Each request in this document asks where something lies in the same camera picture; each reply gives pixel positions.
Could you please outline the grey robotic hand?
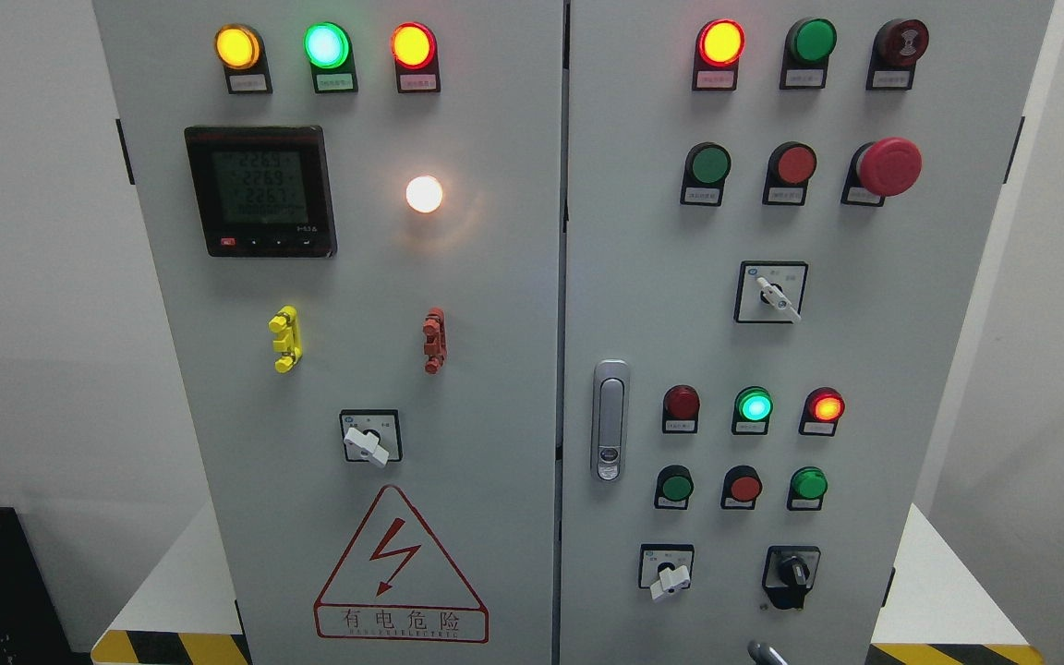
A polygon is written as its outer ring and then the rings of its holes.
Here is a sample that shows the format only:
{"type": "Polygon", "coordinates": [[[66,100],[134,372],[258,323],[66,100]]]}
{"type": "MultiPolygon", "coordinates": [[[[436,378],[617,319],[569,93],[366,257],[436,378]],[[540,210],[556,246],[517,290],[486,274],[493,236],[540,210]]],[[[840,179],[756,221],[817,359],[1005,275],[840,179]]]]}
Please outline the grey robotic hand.
{"type": "Polygon", "coordinates": [[[787,660],[763,641],[750,641],[746,649],[748,656],[751,656],[757,665],[787,665],[787,660]]]}

